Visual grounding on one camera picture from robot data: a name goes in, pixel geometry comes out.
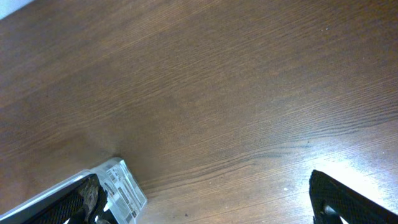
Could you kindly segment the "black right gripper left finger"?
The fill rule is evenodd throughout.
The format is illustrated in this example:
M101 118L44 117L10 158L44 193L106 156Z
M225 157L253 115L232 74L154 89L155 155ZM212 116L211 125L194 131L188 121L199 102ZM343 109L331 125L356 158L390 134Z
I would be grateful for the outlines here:
M43 192L24 209L24 223L116 223L104 210L108 191L96 174L88 174L58 189Z

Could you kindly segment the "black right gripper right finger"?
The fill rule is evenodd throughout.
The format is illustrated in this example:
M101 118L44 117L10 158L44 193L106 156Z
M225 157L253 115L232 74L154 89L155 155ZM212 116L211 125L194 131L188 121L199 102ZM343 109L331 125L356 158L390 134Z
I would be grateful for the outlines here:
M309 195L314 223L397 223L395 213L318 170L310 176Z

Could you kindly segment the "clear plastic container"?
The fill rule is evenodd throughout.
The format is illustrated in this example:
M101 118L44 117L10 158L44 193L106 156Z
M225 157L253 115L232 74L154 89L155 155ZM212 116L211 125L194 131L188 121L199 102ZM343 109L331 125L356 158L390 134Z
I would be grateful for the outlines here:
M1 215L1 223L136 223L147 197L120 157L39 193Z

